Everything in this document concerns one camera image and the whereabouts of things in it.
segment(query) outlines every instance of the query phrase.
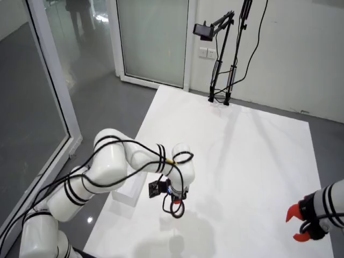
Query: wall outlet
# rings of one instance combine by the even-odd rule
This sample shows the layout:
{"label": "wall outlet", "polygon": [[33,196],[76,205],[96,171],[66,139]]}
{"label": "wall outlet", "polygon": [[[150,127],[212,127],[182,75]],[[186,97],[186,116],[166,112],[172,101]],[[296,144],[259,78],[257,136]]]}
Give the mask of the wall outlet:
{"label": "wall outlet", "polygon": [[217,54],[215,49],[208,48],[207,58],[216,59]]}
{"label": "wall outlet", "polygon": [[198,55],[202,58],[206,58],[206,55],[208,53],[208,49],[206,47],[200,47]]}

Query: white robotic arm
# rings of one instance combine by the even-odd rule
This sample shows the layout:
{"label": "white robotic arm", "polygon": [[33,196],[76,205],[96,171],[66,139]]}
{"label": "white robotic arm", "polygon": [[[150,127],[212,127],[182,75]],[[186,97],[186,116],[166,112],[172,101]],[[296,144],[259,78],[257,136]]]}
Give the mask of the white robotic arm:
{"label": "white robotic arm", "polygon": [[304,197],[291,206],[286,222],[296,217],[303,222],[296,241],[320,240],[333,228],[344,229],[344,180],[338,181]]}
{"label": "white robotic arm", "polygon": [[71,176],[26,216],[20,258],[81,257],[58,230],[58,221],[71,220],[93,195],[121,187],[131,176],[127,175],[127,163],[137,171],[168,177],[168,192],[181,204],[195,179],[193,154],[186,144],[176,145],[168,158],[162,145],[142,145],[117,130],[104,129],[95,138],[94,152],[91,167],[72,170]]}

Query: white wall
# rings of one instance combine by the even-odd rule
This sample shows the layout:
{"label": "white wall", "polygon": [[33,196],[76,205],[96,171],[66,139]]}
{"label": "white wall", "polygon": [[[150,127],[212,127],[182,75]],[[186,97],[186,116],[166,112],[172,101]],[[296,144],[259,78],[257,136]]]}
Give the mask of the white wall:
{"label": "white wall", "polygon": [[0,0],[0,40],[27,22],[22,0]]}
{"label": "white wall", "polygon": [[[238,16],[243,0],[198,0],[197,23],[213,22],[228,10],[235,25],[227,42],[222,71],[233,62]],[[257,43],[265,0],[254,0],[243,32],[236,79],[245,74]],[[219,34],[219,48],[224,33]],[[214,42],[195,39],[191,88],[209,92],[213,60],[198,57],[200,46]],[[246,79],[235,85],[232,97],[344,123],[344,1],[270,0],[261,42]],[[227,75],[220,75],[223,88]]]}

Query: glass door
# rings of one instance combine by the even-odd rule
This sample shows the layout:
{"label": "glass door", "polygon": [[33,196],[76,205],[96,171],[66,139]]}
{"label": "glass door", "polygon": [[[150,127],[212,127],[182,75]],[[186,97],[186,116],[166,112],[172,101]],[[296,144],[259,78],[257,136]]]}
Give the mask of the glass door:
{"label": "glass door", "polygon": [[189,90],[196,0],[108,2],[121,80]]}
{"label": "glass door", "polygon": [[0,238],[82,139],[45,23],[41,1],[0,1]]}

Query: white table surface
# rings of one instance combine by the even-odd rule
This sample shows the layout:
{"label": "white table surface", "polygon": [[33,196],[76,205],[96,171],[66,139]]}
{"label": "white table surface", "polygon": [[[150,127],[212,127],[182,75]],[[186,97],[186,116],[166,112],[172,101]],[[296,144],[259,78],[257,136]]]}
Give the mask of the white table surface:
{"label": "white table surface", "polygon": [[120,257],[332,258],[329,235],[296,242],[301,221],[285,223],[290,205],[320,188],[307,122],[159,87],[136,138],[185,142],[196,179],[185,215],[162,211],[148,198],[148,174],[135,208],[109,195],[84,251]]}

